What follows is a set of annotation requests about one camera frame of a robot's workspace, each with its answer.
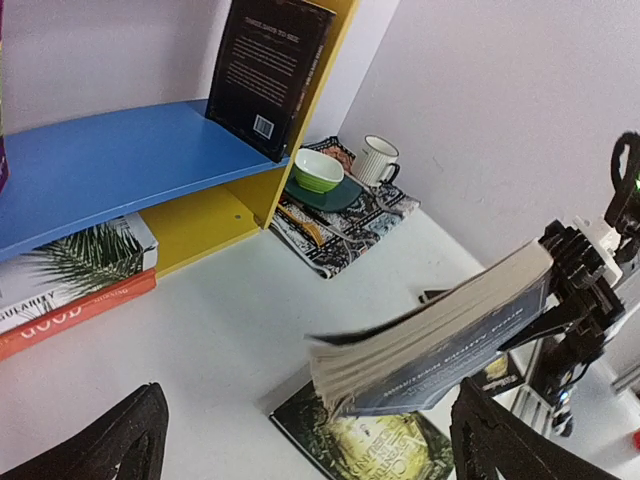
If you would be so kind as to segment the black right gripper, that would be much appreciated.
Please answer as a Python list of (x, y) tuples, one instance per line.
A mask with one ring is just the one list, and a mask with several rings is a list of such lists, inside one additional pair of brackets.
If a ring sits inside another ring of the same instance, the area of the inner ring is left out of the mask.
[(623, 301), (605, 280), (604, 261), (574, 225), (555, 220), (541, 245), (554, 259), (549, 292), (558, 304), (499, 347), (507, 352), (539, 338), (563, 334), (572, 340), (610, 340), (625, 315)]

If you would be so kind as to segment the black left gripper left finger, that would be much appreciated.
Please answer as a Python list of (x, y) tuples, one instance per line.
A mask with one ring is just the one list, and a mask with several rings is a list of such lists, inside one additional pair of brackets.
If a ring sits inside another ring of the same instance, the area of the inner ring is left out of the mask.
[(168, 423), (161, 386), (144, 384), (73, 437), (1, 477), (159, 479)]

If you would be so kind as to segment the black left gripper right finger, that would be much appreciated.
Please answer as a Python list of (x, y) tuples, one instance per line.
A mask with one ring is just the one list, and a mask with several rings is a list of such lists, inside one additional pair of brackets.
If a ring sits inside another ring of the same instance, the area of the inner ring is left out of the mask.
[(612, 474), (544, 438), (479, 388), (460, 383), (450, 437), (458, 479), (611, 479)]

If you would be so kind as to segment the dark green forest book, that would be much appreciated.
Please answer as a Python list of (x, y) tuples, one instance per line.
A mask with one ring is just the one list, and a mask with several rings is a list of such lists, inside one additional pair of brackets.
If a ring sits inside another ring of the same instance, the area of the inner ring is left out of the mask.
[(446, 480), (454, 470), (449, 437), (420, 412), (332, 419), (307, 383), (269, 418), (328, 479)]

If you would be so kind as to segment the Nineteen Eighty-Four book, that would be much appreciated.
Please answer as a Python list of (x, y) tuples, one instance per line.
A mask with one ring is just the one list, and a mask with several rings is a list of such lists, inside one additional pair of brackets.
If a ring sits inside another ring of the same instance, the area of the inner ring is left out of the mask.
[(533, 240), (382, 325), (312, 336), (311, 378), (324, 407), (332, 416), (432, 408), (541, 315), (553, 263)]

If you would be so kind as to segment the large orange Good Morning book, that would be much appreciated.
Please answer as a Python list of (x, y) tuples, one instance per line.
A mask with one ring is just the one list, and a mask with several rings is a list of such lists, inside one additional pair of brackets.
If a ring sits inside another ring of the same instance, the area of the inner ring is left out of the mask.
[(2, 361), (153, 290), (156, 269), (150, 268), (1, 334)]

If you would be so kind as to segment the white Singularity palm book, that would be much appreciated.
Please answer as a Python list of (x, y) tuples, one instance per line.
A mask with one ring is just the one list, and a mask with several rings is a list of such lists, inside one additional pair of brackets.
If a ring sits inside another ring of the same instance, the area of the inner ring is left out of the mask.
[(1, 331), (152, 269), (159, 243), (137, 214), (121, 216), (1, 263)]

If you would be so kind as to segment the purple Treehouse book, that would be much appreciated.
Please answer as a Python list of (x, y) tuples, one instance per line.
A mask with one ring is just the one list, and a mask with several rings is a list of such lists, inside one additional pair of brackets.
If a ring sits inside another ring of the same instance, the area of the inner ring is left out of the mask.
[(10, 175), (10, 170), (9, 170), (9, 163), (7, 160), (7, 156), (6, 156), (6, 147), (5, 147), (5, 136), (4, 136), (4, 118), (3, 118), (3, 94), (2, 94), (2, 56), (3, 56), (3, 15), (4, 15), (4, 1), (1, 0), (0, 1), (0, 29), (1, 29), (1, 34), (0, 34), (0, 53), (1, 53), (1, 94), (0, 94), (0, 98), (1, 98), (1, 119), (0, 119), (0, 191), (2, 193), (9, 175)]

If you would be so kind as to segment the black paperback barcode book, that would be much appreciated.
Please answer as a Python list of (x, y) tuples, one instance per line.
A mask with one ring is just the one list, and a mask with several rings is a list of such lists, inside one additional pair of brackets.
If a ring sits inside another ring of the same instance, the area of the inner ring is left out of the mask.
[(206, 118), (280, 162), (335, 17), (309, 1), (233, 1)]

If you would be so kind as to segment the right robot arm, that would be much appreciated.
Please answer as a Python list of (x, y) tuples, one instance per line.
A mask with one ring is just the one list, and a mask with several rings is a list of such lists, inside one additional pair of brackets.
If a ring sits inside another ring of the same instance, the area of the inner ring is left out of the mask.
[(571, 435), (570, 398), (625, 322), (622, 284), (639, 269), (639, 135), (628, 131), (610, 160), (614, 195), (603, 218), (549, 224), (541, 239), (554, 259), (550, 292), (557, 305), (507, 341), (534, 345), (514, 414), (544, 436)]

